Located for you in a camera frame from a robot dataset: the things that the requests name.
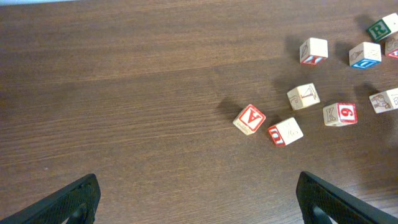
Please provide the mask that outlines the yellow sided wooden block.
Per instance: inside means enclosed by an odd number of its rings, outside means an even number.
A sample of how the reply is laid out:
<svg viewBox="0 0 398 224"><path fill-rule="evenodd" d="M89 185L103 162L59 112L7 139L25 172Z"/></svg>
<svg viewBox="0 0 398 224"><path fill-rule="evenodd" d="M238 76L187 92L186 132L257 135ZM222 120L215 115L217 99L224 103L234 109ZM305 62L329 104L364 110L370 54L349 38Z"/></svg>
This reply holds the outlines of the yellow sided wooden block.
<svg viewBox="0 0 398 224"><path fill-rule="evenodd" d="M371 95L369 96L369 100L375 113L383 113L397 109L397 96L398 88L394 88Z"/></svg>

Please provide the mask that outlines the red 9 wooden block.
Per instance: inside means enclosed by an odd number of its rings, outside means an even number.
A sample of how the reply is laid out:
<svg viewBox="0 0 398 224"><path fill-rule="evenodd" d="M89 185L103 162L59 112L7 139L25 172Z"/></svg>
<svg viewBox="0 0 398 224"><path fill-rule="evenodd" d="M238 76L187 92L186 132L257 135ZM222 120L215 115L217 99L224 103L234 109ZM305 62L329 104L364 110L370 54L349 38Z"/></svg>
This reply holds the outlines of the red 9 wooden block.
<svg viewBox="0 0 398 224"><path fill-rule="evenodd" d="M354 103L334 103L323 108L325 126L347 126L358 122Z"/></svg>

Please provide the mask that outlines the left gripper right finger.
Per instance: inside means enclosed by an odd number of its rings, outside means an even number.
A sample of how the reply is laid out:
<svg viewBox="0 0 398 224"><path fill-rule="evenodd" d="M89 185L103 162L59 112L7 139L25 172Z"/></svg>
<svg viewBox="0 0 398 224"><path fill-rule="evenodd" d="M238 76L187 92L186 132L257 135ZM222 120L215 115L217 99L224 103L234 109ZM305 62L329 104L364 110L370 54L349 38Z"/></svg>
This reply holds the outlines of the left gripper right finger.
<svg viewBox="0 0 398 224"><path fill-rule="evenodd" d="M299 175L296 196L305 224L397 223L396 217L307 171Z"/></svg>

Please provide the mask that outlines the wooden block red side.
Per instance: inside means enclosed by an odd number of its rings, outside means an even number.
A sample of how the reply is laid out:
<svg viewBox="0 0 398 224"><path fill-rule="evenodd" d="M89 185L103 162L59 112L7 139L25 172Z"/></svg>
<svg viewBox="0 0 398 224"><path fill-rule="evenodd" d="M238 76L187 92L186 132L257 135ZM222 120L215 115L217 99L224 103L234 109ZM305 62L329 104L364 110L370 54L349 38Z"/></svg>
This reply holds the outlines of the wooden block red side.
<svg viewBox="0 0 398 224"><path fill-rule="evenodd" d="M268 132L274 144L278 147L289 145L303 137L303 132L294 117L269 127Z"/></svg>

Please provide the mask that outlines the plain wooden block yellow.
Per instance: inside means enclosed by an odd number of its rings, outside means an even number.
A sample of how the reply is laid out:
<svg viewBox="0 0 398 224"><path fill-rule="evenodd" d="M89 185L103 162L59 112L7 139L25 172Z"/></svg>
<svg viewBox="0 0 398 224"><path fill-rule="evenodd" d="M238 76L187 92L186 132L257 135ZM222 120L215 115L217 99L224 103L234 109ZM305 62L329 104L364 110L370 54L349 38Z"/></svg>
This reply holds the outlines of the plain wooden block yellow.
<svg viewBox="0 0 398 224"><path fill-rule="evenodd" d="M293 110L301 110L320 102L313 83L295 87L287 92L287 97Z"/></svg>

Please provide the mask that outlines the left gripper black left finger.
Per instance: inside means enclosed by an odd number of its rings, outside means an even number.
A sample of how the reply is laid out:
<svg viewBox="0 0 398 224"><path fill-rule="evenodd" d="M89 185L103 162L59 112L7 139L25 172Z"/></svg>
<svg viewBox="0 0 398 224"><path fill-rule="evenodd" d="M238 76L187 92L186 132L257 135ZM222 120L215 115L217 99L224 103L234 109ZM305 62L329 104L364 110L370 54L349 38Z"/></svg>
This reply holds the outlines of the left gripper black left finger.
<svg viewBox="0 0 398 224"><path fill-rule="evenodd" d="M1 220L1 223L87 223L95 222L101 197L94 174L70 183L27 208Z"/></svg>

